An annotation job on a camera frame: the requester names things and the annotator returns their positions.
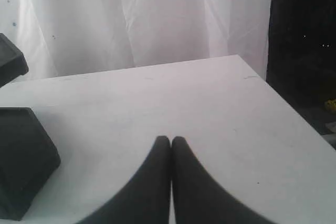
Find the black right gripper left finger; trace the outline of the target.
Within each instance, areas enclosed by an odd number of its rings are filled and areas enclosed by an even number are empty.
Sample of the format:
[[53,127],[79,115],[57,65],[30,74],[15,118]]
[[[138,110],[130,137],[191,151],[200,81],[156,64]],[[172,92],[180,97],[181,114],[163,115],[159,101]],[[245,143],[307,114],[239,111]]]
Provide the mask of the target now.
[[83,223],[169,223],[171,144],[158,136],[128,183]]

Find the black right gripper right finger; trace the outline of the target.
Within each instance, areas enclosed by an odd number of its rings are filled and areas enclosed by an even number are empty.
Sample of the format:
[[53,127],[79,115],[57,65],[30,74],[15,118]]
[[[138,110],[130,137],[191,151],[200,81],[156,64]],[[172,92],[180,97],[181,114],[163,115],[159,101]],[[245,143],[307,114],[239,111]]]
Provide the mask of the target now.
[[181,136],[172,141],[172,162],[176,223],[265,223],[210,176]]

